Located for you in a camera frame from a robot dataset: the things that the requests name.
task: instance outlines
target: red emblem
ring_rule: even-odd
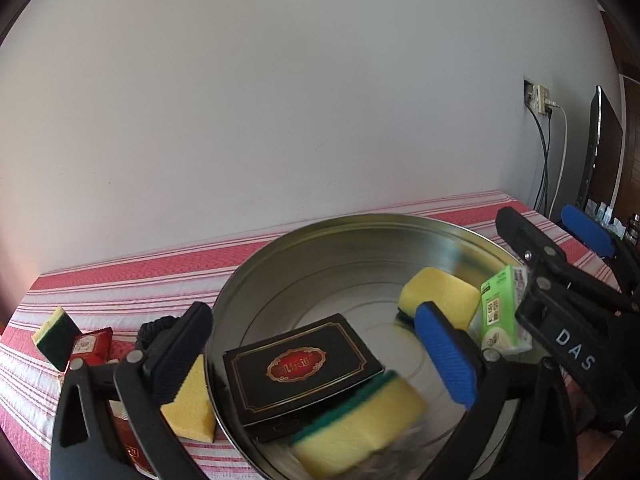
[[[276,357],[267,367],[267,376],[279,383],[304,381],[315,374],[326,359],[319,348],[295,348]]]

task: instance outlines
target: cable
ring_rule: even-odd
[[[550,101],[549,99],[545,99],[545,104],[548,106],[553,106],[555,108],[560,108],[562,115],[564,115],[564,148],[562,148],[562,162],[560,163],[560,174],[558,175],[558,183],[556,184],[556,192],[554,193],[554,199],[551,201],[551,209],[549,210],[549,214],[554,210],[554,205],[556,204],[556,198],[558,198],[558,190],[560,189],[560,181],[562,180],[562,172],[564,171],[564,160],[566,158],[566,146],[568,143],[568,123],[566,120],[566,112],[564,108],[562,108],[555,101]]]
[[[547,127],[547,135],[546,135],[546,152],[548,153],[548,150],[551,148],[551,114],[553,113],[553,109],[552,108],[547,108],[548,110],[548,127]],[[536,211],[539,212],[539,208],[542,206],[542,200],[545,199],[545,195],[548,196],[548,187],[549,187],[549,182],[548,182],[548,164],[547,164],[547,173],[545,174],[543,172],[542,174],[542,178],[540,179],[540,186],[538,186],[538,193],[536,195],[536,201],[533,204],[533,209],[535,209]],[[543,193],[542,197],[540,197],[540,192],[542,191],[544,186],[545,192]]]
[[[545,203],[545,209],[543,211],[543,214],[546,216],[546,199],[547,199],[547,195],[548,195],[548,160],[549,160],[549,151],[546,147],[546,142],[545,142],[545,134],[542,131],[542,126],[540,125],[540,121],[538,120],[538,118],[536,117],[536,114],[534,113],[534,111],[531,109],[531,106],[529,106],[529,104],[525,104],[525,106],[527,107],[527,110],[529,110],[529,112],[531,113],[531,116],[533,117],[533,119],[536,121],[536,126],[538,127],[538,133],[540,134],[540,142],[542,142],[542,152],[545,155],[545,166],[542,170],[542,179],[540,180],[540,188],[538,189],[538,194],[540,194],[540,189],[543,189],[542,192],[542,196],[544,197],[544,203]]]

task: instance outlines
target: qr code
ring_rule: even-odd
[[[500,300],[493,298],[486,304],[486,324],[492,325],[500,321]]]

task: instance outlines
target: green scouring pad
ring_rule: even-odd
[[[31,336],[31,339],[41,354],[58,370],[64,372],[74,348],[74,340],[81,333],[69,314],[59,306],[40,329]]]

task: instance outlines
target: yellow sponge block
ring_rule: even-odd
[[[213,442],[216,418],[204,378],[204,358],[199,355],[174,402],[160,407],[174,433],[200,442]]]
[[[402,288],[398,308],[415,317],[426,301],[433,301],[454,328],[466,330],[478,309],[480,291],[444,270],[427,267]]]
[[[422,397],[391,370],[294,435],[293,452],[313,478],[330,478],[389,446],[426,410]]]

